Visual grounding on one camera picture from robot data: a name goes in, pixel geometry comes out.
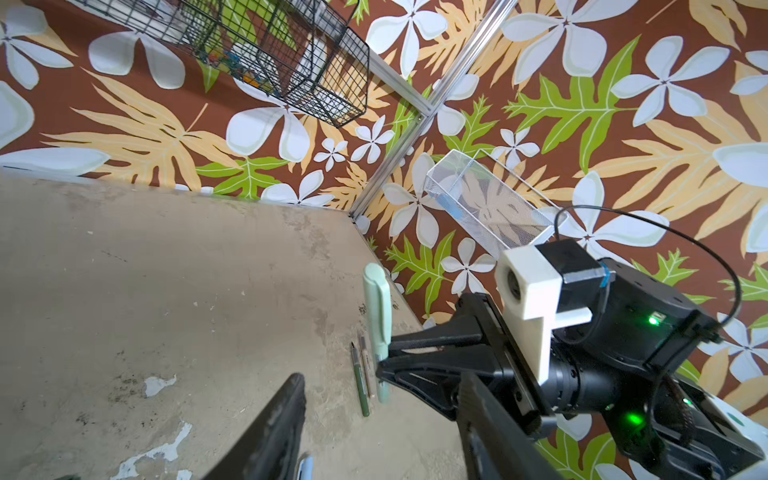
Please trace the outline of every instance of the wire mesh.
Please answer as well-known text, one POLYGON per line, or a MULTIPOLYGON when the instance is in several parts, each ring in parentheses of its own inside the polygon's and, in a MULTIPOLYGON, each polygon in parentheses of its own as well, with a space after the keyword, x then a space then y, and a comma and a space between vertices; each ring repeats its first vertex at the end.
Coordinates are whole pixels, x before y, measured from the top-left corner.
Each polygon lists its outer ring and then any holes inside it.
POLYGON ((424 191, 494 258, 544 243, 552 222, 478 161, 451 150, 427 173, 424 191))
POLYGON ((366 112, 368 45, 325 0, 69 0, 336 127, 366 112))

